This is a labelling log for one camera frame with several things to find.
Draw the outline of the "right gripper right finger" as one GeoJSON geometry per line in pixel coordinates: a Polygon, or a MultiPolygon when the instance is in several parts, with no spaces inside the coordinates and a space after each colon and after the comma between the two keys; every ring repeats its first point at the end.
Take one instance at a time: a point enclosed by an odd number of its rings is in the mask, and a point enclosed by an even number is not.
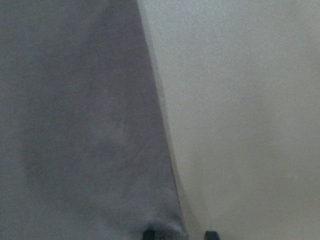
{"type": "Polygon", "coordinates": [[[204,240],[220,240],[220,236],[216,231],[206,231],[204,240]]]}

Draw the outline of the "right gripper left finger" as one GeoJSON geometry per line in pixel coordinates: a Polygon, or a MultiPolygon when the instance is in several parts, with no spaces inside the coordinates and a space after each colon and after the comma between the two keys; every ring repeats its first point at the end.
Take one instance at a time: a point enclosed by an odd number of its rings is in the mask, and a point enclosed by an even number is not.
{"type": "Polygon", "coordinates": [[[152,229],[147,229],[143,232],[142,240],[155,240],[156,232],[152,229]]]}

